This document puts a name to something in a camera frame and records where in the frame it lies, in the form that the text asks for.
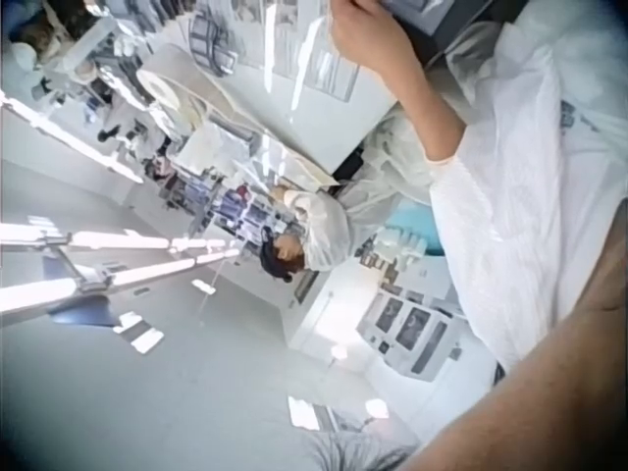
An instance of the poster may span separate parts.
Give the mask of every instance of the poster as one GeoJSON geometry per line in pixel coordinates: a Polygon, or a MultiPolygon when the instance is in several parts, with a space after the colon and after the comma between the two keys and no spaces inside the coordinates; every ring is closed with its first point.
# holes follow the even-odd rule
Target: poster
{"type": "Polygon", "coordinates": [[[211,15],[232,33],[230,43],[239,65],[272,67],[273,74],[294,80],[298,90],[308,87],[340,101],[350,100],[359,68],[340,56],[330,38],[329,0],[206,3],[211,15]]]}

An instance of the white wall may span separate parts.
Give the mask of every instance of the white wall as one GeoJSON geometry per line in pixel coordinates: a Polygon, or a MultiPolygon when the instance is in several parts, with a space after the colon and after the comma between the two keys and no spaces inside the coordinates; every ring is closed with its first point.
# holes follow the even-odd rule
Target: white wall
{"type": "Polygon", "coordinates": [[[80,189],[122,201],[135,183],[2,109],[2,160],[80,189]]]}
{"type": "Polygon", "coordinates": [[[332,346],[340,344],[347,349],[348,358],[339,366],[364,372],[375,353],[355,328],[375,299],[379,280],[378,271],[363,267],[357,259],[322,275],[316,282],[320,289],[313,287],[304,305],[294,303],[282,312],[290,348],[329,363],[332,346]]]}
{"type": "Polygon", "coordinates": [[[497,362],[467,328],[460,339],[462,355],[448,359],[432,383],[405,378],[381,358],[366,372],[366,379],[391,409],[427,444],[452,420],[491,390],[497,362]]]}
{"type": "MultiPolygon", "coordinates": [[[[105,198],[5,164],[3,215],[46,216],[62,229],[149,232],[105,198]]],[[[134,265],[155,252],[73,254],[134,265]]],[[[4,253],[3,283],[38,279],[39,255],[4,253]]],[[[221,280],[203,296],[189,283],[200,269],[152,286],[141,298],[114,297],[165,338],[137,354],[109,330],[53,324],[49,318],[2,330],[2,436],[35,469],[259,471],[317,469],[311,436],[288,424],[286,395],[324,401],[363,418],[375,392],[362,379],[286,348],[277,309],[221,280]]],[[[413,435],[389,421],[373,429],[396,442],[413,435]]]]}

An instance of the ceiling light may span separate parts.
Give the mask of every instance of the ceiling light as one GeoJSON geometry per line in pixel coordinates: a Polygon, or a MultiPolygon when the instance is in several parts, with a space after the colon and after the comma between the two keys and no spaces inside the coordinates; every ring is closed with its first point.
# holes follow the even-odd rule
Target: ceiling light
{"type": "Polygon", "coordinates": [[[77,291],[72,278],[0,288],[0,313],[60,301],[77,291]]]}
{"type": "Polygon", "coordinates": [[[290,413],[290,422],[294,427],[311,431],[321,430],[314,406],[309,402],[289,396],[288,410],[290,413]]]}
{"type": "Polygon", "coordinates": [[[97,248],[168,248],[170,243],[162,237],[142,237],[81,231],[72,235],[70,245],[97,248]]]}
{"type": "Polygon", "coordinates": [[[216,262],[225,258],[224,253],[208,253],[207,255],[201,255],[196,257],[196,263],[199,265],[205,265],[207,263],[216,262]]]}
{"type": "Polygon", "coordinates": [[[154,327],[151,327],[150,330],[139,336],[137,339],[131,342],[133,348],[135,348],[139,353],[145,355],[150,350],[152,350],[159,341],[164,337],[163,332],[159,332],[154,327]]]}
{"type": "Polygon", "coordinates": [[[227,257],[227,258],[237,257],[238,255],[239,255],[239,249],[238,248],[230,248],[229,250],[227,250],[225,252],[225,257],[227,257]]]}
{"type": "Polygon", "coordinates": [[[35,242],[44,235],[42,228],[20,224],[0,224],[0,242],[4,244],[35,242]]]}
{"type": "Polygon", "coordinates": [[[216,292],[216,289],[214,287],[206,284],[202,280],[194,280],[192,282],[192,285],[210,296],[216,292]]]}
{"type": "Polygon", "coordinates": [[[364,406],[369,415],[374,419],[388,419],[391,416],[389,414],[388,405],[381,399],[367,400],[364,406]]]}
{"type": "Polygon", "coordinates": [[[183,252],[188,248],[205,248],[208,246],[208,242],[204,238],[173,238],[172,247],[179,252],[183,252]]]}
{"type": "Polygon", "coordinates": [[[133,326],[136,326],[141,322],[141,317],[135,314],[134,312],[128,312],[123,314],[118,318],[120,321],[120,326],[114,327],[114,332],[116,334],[121,334],[124,331],[127,331],[133,326]]]}
{"type": "Polygon", "coordinates": [[[222,240],[219,238],[210,238],[209,240],[207,240],[207,248],[218,248],[218,247],[224,247],[225,245],[227,245],[227,241],[226,240],[222,240]]]}
{"type": "Polygon", "coordinates": [[[158,265],[151,265],[149,267],[126,270],[114,275],[113,285],[115,287],[122,287],[124,285],[130,285],[131,283],[148,281],[154,278],[163,277],[164,275],[182,272],[192,268],[194,265],[194,259],[188,258],[176,262],[161,263],[158,265]]]}
{"type": "Polygon", "coordinates": [[[334,345],[332,347],[332,356],[337,361],[343,361],[343,360],[346,360],[346,358],[348,357],[348,352],[346,351],[346,348],[344,346],[334,345]]]}

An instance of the white lab coat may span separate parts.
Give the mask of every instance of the white lab coat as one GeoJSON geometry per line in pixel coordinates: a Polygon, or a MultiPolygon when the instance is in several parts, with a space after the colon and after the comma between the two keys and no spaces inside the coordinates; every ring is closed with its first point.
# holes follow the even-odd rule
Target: white lab coat
{"type": "Polygon", "coordinates": [[[284,204],[298,212],[305,226],[305,267],[337,267],[380,229],[401,199],[386,178],[365,164],[338,199],[324,192],[288,190],[284,204]]]}
{"type": "Polygon", "coordinates": [[[479,115],[433,175],[474,332],[509,369],[568,316],[628,186],[628,48],[602,2],[533,0],[487,62],[448,57],[479,115]]]}

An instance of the blue cloth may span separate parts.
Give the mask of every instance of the blue cloth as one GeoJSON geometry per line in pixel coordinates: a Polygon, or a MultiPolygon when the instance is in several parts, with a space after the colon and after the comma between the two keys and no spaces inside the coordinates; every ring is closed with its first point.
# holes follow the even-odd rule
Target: blue cloth
{"type": "Polygon", "coordinates": [[[403,199],[386,221],[386,226],[412,231],[424,238],[427,241],[427,252],[430,255],[445,254],[436,228],[434,213],[429,206],[403,199]]]}
{"type": "Polygon", "coordinates": [[[5,0],[2,2],[2,34],[10,37],[43,8],[41,0],[5,0]]]}

